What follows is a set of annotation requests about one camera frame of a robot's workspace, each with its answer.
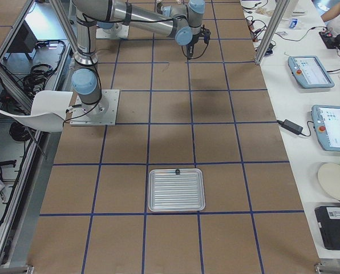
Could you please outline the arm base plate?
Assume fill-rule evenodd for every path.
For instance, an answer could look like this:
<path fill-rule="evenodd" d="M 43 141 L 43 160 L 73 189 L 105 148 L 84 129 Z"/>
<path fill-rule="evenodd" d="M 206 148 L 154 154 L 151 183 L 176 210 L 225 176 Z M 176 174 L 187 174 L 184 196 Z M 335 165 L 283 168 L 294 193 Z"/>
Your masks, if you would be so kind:
<path fill-rule="evenodd" d="M 118 113 L 120 90 L 102 90 L 102 98 L 99 104 L 92 110 L 92 106 L 82 104 L 80 97 L 76 96 L 75 104 L 81 104 L 74 108 L 72 126 L 114 126 Z"/>
<path fill-rule="evenodd" d="M 96 29 L 96 38 L 101 40 L 118 40 L 127 39 L 129 26 L 121 23 L 101 23 L 98 22 Z"/>

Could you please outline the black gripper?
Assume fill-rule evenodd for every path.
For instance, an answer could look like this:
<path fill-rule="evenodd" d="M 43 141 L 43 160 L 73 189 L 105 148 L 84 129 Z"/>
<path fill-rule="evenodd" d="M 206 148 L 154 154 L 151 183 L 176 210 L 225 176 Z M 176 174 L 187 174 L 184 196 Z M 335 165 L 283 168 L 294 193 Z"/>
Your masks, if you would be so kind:
<path fill-rule="evenodd" d="M 195 44 L 199 41 L 198 38 L 193 38 L 189 44 L 186 45 L 186 53 L 187 59 L 192 59 L 194 54 Z"/>

